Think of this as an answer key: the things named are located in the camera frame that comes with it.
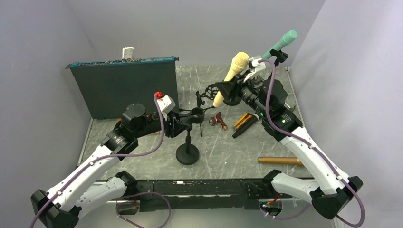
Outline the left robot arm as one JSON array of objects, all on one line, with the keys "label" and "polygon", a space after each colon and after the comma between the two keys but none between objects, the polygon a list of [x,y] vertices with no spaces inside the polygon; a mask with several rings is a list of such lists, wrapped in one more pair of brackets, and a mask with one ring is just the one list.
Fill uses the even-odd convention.
[{"label": "left robot arm", "polygon": [[87,160],[59,184],[34,192],[31,195],[34,220],[40,220],[47,228],[73,228],[107,201],[133,198],[138,193],[137,180],[126,171],[117,173],[103,185],[93,184],[124,158],[132,157],[140,137],[162,132],[163,136],[173,138],[204,120],[203,110],[198,107],[176,112],[169,96],[154,103],[157,110],[152,114],[146,114],[142,104],[129,105]]}]

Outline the gold microphone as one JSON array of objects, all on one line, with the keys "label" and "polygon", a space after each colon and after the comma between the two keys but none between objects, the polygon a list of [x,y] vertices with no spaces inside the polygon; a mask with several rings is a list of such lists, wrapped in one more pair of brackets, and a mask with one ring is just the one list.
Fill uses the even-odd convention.
[{"label": "gold microphone", "polygon": [[297,157],[258,157],[258,163],[304,166]]}]

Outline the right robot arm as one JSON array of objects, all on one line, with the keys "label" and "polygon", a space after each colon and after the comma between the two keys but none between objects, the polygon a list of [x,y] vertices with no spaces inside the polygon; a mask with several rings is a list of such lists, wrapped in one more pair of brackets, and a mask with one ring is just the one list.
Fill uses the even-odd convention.
[{"label": "right robot arm", "polygon": [[363,186],[362,180],[340,170],[316,146],[301,120],[285,105],[288,94],[280,81],[267,79],[260,86],[234,77],[215,83],[228,105],[243,101],[262,119],[264,130],[299,158],[313,179],[291,177],[272,170],[262,179],[267,197],[287,194],[310,203],[324,218],[334,219]]}]

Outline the black condenser microphone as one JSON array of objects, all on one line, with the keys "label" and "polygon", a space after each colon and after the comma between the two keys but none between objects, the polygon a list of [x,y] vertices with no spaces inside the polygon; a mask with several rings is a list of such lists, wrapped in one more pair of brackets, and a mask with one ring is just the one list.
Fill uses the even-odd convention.
[{"label": "black condenser microphone", "polygon": [[256,114],[249,115],[245,120],[243,120],[240,124],[237,125],[235,133],[232,135],[232,137],[233,138],[239,137],[258,120],[259,117]]}]

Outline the black tripod shock mount stand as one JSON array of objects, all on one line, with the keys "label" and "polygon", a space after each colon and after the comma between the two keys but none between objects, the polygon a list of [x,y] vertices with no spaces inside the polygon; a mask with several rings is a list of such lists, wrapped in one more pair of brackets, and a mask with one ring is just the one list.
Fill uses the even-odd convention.
[{"label": "black tripod shock mount stand", "polygon": [[[196,91],[195,96],[196,96],[197,107],[201,108],[202,105],[205,105],[204,98],[207,98],[208,100],[213,101],[218,92],[219,92],[219,90],[214,84],[208,85],[205,88],[204,93],[200,93],[199,91]],[[214,106],[210,106],[210,107],[207,107],[207,108],[202,108],[203,114],[207,110],[212,109],[212,108],[214,108]],[[180,112],[184,112],[184,111],[189,112],[190,109],[181,109],[181,108],[179,108],[179,111]],[[201,123],[199,124],[199,126],[200,126],[200,137],[203,137]]]}]

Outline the cream yellow microphone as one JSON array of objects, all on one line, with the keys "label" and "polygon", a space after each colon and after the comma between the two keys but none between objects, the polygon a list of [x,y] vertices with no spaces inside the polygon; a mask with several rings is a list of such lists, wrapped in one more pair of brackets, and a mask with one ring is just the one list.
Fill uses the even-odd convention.
[{"label": "cream yellow microphone", "polygon": [[[230,69],[224,78],[224,81],[230,81],[236,74],[241,73],[248,65],[249,55],[245,52],[238,52],[231,61]],[[213,107],[218,108],[224,101],[224,97],[219,91],[214,100]]]}]

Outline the mint green microphone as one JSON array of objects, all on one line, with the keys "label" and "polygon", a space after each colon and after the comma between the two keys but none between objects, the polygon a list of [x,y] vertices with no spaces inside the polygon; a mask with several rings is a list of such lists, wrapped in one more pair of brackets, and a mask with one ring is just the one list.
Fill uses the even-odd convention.
[{"label": "mint green microphone", "polygon": [[270,59],[272,54],[271,50],[280,51],[282,48],[291,44],[297,38],[297,32],[295,30],[290,30],[286,34],[284,34],[280,40],[273,45],[266,53],[262,55],[262,58]]}]

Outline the black round-base clip stand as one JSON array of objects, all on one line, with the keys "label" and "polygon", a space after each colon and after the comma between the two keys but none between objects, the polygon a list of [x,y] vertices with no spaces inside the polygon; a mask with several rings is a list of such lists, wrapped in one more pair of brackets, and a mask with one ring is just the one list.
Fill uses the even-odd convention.
[{"label": "black round-base clip stand", "polygon": [[275,57],[275,60],[273,61],[274,66],[272,67],[272,72],[269,77],[269,79],[273,79],[275,78],[277,67],[279,66],[280,63],[283,63],[288,59],[288,54],[284,53],[282,50],[275,50],[275,49],[270,50],[269,53],[271,54],[272,57]]}]

